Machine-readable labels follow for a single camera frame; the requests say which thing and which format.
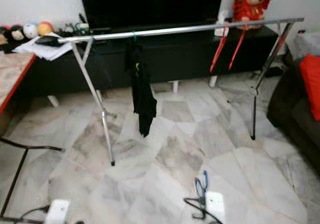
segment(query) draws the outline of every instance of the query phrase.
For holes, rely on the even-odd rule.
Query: paper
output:
[[[55,33],[49,33],[48,35],[61,38],[59,35]],[[71,43],[66,43],[60,47],[38,45],[36,44],[36,41],[39,38],[40,36],[35,37],[29,42],[16,47],[13,50],[13,52],[16,52],[16,53],[33,52],[40,58],[45,58],[46,60],[52,61],[59,58],[61,55],[65,54],[66,52],[72,49]]]

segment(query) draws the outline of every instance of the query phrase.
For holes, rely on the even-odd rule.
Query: white ball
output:
[[[28,39],[33,39],[38,36],[38,29],[35,24],[26,24],[23,27],[23,33]]]

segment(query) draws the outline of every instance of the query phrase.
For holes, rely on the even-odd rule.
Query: black cloth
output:
[[[150,79],[143,62],[143,48],[129,43],[125,54],[125,69],[130,71],[134,113],[139,114],[139,131],[144,137],[149,134],[156,116],[157,101],[152,95]]]

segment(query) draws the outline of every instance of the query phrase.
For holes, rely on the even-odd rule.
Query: black sofa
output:
[[[320,121],[312,116],[304,81],[300,73],[300,60],[280,79],[268,106],[267,117],[299,147],[320,173]]]

